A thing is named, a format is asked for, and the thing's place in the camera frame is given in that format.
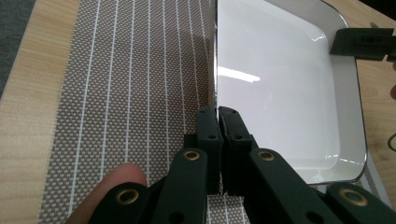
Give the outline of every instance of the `striped placemat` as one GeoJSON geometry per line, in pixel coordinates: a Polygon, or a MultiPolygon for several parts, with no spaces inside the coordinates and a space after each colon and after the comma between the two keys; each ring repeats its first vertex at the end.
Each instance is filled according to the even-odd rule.
{"type": "MultiPolygon", "coordinates": [[[[142,167],[149,185],[166,175],[208,104],[214,1],[80,1],[40,223],[65,222],[120,163],[142,167]]],[[[389,203],[367,167],[358,184],[389,203]]],[[[248,223],[242,199],[208,197],[207,223],[248,223]]]]}

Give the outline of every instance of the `wooden surface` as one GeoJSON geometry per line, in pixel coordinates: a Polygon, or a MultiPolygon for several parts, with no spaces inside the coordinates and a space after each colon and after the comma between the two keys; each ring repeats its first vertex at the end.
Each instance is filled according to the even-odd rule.
{"type": "Polygon", "coordinates": [[[0,223],[37,223],[78,0],[37,0],[0,104],[0,223]]]}
{"type": "MultiPolygon", "coordinates": [[[[396,22],[356,0],[327,0],[350,27],[396,28],[396,22]]],[[[36,223],[56,111],[78,0],[37,0],[0,104],[0,223],[36,223]]],[[[393,206],[396,84],[390,63],[358,62],[368,148],[393,206]]]]}

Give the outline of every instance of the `white plastic tray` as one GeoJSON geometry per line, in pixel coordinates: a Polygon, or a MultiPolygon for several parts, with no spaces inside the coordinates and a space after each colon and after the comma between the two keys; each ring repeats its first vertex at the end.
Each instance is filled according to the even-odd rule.
{"type": "Polygon", "coordinates": [[[217,106],[308,184],[354,180],[366,162],[355,59],[329,55],[345,27],[319,0],[218,1],[217,106]]]}

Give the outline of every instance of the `black bracket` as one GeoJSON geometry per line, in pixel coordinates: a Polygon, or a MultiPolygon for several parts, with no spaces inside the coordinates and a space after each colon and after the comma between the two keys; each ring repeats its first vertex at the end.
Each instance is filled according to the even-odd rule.
{"type": "Polygon", "coordinates": [[[393,29],[345,28],[338,30],[330,54],[355,56],[358,59],[396,62],[396,36],[393,29]]]}
{"type": "Polygon", "coordinates": [[[365,189],[336,183],[322,194],[277,152],[259,148],[236,110],[198,110],[197,134],[185,136],[168,175],[146,188],[111,189],[90,223],[206,222],[208,194],[244,197],[250,223],[396,223],[396,214],[365,189]]]}

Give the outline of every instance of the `human finger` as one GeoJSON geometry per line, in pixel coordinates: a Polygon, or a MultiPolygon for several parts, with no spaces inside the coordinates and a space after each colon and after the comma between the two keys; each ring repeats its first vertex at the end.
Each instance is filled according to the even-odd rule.
{"type": "Polygon", "coordinates": [[[143,171],[136,165],[124,163],[103,178],[92,192],[82,201],[66,224],[88,223],[96,206],[105,197],[107,192],[119,184],[133,182],[146,186],[147,180],[143,171]]]}

